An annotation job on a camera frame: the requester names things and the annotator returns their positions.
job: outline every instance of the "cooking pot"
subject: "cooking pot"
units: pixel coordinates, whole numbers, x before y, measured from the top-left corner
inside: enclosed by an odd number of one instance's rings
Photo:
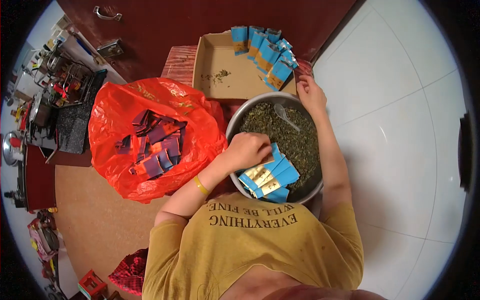
[[[39,127],[44,127],[50,117],[51,108],[42,102],[42,93],[39,92],[34,97],[34,102],[30,108],[30,122]]]
[[[272,104],[279,103],[285,108],[296,109],[306,119],[310,120],[310,122],[313,122],[312,117],[307,112],[305,107],[303,107],[298,97],[284,92],[265,93],[248,100],[235,112],[227,127],[226,136],[228,143],[230,143],[235,134],[240,132],[240,126],[242,125],[243,117],[245,116],[245,114],[248,113],[250,109],[252,109],[254,106],[262,102]],[[235,173],[231,173],[230,178],[232,179],[237,189],[243,195],[252,198],[250,193],[243,188],[242,183],[239,181],[238,176]],[[305,204],[322,189],[323,185],[324,182],[322,180],[322,171],[320,169],[319,163],[318,167],[315,169],[313,176],[310,177],[310,179],[308,179],[301,188],[288,195],[287,202],[297,202],[300,204]]]

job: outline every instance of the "woman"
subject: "woman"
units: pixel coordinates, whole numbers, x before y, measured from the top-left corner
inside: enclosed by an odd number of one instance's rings
[[[156,215],[143,299],[378,299],[348,292],[361,282],[363,249],[347,165],[325,94],[312,77],[300,80],[300,100],[318,133],[321,222],[301,204],[263,202],[239,192],[205,203],[208,191],[230,173],[260,163],[272,150],[267,135],[239,133]]]

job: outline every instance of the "hand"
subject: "hand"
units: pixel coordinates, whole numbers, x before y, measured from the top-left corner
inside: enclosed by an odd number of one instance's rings
[[[315,83],[313,77],[301,75],[299,79],[297,91],[300,101],[312,118],[315,118],[325,111],[327,97],[325,97],[324,91]]]
[[[227,150],[217,156],[222,160],[228,173],[259,164],[272,152],[268,135],[241,132],[236,134]]]

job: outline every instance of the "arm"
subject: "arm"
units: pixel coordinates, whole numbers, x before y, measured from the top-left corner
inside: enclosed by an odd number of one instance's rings
[[[303,106],[310,113],[318,134],[318,150],[324,180],[324,193],[320,220],[325,221],[329,211],[342,202],[351,203],[352,194],[348,170],[332,124],[326,113],[327,99],[312,77],[302,75],[297,90]]]
[[[198,174],[198,179],[208,191],[211,191],[230,173],[260,163],[271,151],[267,135],[239,133],[233,137],[228,149]],[[207,195],[202,193],[195,181],[190,180],[162,206],[156,215],[155,226],[165,220],[175,220],[186,226],[187,220],[205,203],[206,198]]]

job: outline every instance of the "cardboard tray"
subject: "cardboard tray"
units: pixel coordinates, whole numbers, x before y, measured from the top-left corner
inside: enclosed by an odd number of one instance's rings
[[[219,82],[215,75],[222,70],[231,74],[222,77]],[[200,37],[193,66],[192,87],[202,91],[207,98],[224,103],[231,99],[243,99],[244,102],[259,94],[273,92],[263,82],[264,77],[253,61],[247,59],[247,54],[235,56],[230,33]],[[281,91],[297,94],[294,72]]]

